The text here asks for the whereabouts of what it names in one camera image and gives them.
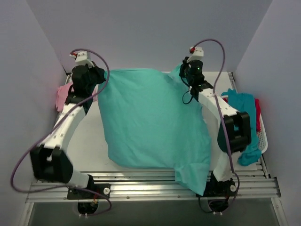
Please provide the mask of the mint green t-shirt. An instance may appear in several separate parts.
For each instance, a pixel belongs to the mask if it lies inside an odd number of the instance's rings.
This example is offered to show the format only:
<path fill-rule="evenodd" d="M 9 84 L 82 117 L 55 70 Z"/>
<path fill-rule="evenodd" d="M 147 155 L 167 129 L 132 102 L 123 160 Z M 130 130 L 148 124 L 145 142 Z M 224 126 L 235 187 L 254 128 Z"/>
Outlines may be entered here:
<path fill-rule="evenodd" d="M 98 106 L 110 160 L 128 168 L 173 169 L 177 183 L 202 195 L 211 137 L 201 105 L 184 104 L 178 71 L 112 70 L 108 84 L 99 87 Z"/>

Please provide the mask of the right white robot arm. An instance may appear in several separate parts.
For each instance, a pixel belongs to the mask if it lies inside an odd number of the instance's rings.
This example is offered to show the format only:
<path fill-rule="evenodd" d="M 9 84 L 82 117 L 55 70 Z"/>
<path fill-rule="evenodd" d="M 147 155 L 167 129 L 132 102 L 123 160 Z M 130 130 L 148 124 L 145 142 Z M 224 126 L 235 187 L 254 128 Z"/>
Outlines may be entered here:
<path fill-rule="evenodd" d="M 214 194 L 225 190 L 225 181 L 232 178 L 234 166 L 246 147 L 251 143 L 251 121 L 247 112 L 240 112 L 230 106 L 215 92 L 202 71 L 201 57 L 185 57 L 180 66 L 179 76 L 189 88 L 192 98 L 206 107 L 220 123 L 217 144 L 221 153 L 215 169 L 214 179 L 209 182 L 209 189 Z"/>

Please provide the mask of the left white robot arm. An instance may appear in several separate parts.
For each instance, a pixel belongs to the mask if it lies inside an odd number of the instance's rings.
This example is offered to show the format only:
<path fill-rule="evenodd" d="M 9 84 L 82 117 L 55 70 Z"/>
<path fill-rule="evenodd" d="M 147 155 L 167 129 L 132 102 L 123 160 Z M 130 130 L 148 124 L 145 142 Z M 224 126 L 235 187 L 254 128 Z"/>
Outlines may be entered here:
<path fill-rule="evenodd" d="M 93 61 L 74 67 L 71 79 L 73 84 L 68 90 L 55 130 L 30 151 L 30 158 L 36 179 L 76 186 L 83 197 L 90 197 L 95 191 L 93 177 L 74 169 L 67 155 L 67 147 L 92 105 L 96 85 L 106 79 L 104 69 L 97 67 Z"/>

